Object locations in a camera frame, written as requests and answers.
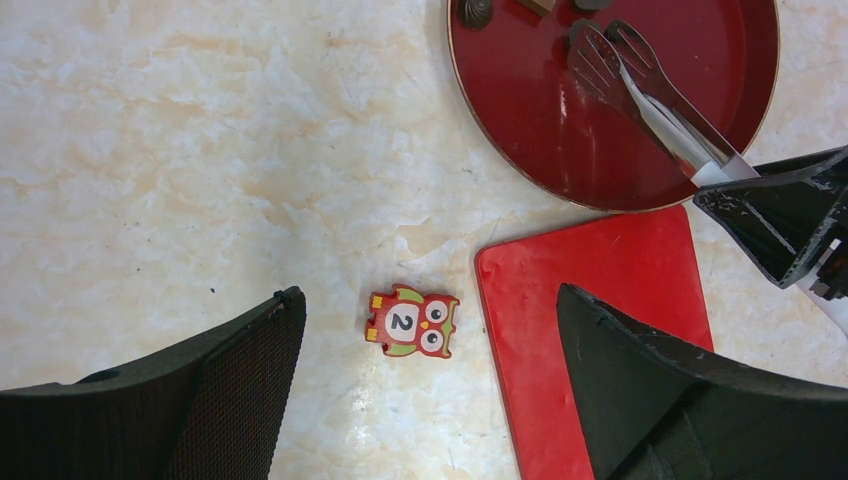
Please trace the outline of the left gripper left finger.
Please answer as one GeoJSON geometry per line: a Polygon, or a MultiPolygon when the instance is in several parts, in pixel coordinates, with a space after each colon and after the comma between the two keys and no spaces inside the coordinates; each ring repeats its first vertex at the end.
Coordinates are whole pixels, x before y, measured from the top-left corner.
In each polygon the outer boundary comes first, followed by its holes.
{"type": "Polygon", "coordinates": [[[298,287],[73,384],[1,394],[5,479],[265,479],[301,350],[298,287]]]}

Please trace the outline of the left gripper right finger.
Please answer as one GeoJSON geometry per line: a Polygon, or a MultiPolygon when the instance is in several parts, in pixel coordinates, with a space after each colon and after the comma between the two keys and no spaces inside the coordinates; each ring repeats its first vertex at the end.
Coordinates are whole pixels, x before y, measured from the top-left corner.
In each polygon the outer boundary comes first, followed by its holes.
{"type": "Polygon", "coordinates": [[[843,479],[847,392],[728,359],[582,288],[557,298],[598,479],[843,479]]]}

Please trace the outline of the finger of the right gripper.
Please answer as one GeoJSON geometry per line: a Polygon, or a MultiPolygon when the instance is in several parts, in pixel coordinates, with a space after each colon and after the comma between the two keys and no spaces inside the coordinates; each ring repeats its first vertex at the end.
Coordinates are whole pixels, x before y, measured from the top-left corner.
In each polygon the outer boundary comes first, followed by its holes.
{"type": "Polygon", "coordinates": [[[693,203],[785,289],[847,287],[847,148],[759,165],[758,178],[697,190],[693,203]]]}

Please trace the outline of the red rectangular lid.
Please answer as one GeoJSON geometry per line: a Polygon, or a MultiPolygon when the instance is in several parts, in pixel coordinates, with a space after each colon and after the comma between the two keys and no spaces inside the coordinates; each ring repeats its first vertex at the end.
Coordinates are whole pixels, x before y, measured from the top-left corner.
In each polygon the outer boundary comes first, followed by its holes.
{"type": "Polygon", "coordinates": [[[476,273],[513,450],[525,479],[592,475],[569,382],[557,295],[575,284],[706,350],[713,338],[681,206],[593,220],[480,250],[476,273]]]}

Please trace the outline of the round dark red tray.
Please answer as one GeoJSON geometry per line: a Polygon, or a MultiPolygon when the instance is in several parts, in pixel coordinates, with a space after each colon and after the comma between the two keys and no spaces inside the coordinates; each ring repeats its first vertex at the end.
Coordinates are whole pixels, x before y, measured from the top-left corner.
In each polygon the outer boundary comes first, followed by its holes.
{"type": "MultiPolygon", "coordinates": [[[[688,200],[694,185],[649,137],[588,95],[567,68],[568,28],[581,13],[559,1],[539,15],[496,1],[482,29],[447,5],[452,63],[481,129],[544,190],[605,212],[648,211],[688,200]]],[[[772,0],[621,0],[590,14],[621,19],[656,52],[673,85],[738,150],[760,129],[777,77],[780,27],[772,0]]]]}

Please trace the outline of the metal tongs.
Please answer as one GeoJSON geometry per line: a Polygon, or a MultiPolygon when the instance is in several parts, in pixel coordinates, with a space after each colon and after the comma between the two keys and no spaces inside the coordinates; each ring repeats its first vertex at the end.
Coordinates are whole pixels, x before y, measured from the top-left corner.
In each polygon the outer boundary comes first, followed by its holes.
{"type": "Polygon", "coordinates": [[[567,63],[582,87],[634,122],[696,187],[760,176],[673,85],[629,23],[584,29],[568,40],[567,63]]]}

